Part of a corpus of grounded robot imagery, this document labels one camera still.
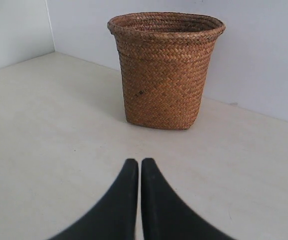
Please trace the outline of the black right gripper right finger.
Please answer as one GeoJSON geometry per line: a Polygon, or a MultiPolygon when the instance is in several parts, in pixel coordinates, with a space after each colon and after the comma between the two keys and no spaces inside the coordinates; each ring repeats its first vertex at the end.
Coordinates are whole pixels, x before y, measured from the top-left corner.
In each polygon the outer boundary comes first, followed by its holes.
{"type": "Polygon", "coordinates": [[[231,239],[175,193],[152,158],[145,158],[141,165],[141,214],[146,240],[231,239]]]}

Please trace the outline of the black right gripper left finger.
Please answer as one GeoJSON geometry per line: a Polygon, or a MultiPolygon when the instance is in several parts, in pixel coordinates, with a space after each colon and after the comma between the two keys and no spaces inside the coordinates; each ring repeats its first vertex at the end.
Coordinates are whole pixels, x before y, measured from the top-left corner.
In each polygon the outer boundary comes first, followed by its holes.
{"type": "Polygon", "coordinates": [[[138,203],[138,162],[127,159],[105,195],[53,240],[133,240],[138,203]]]}

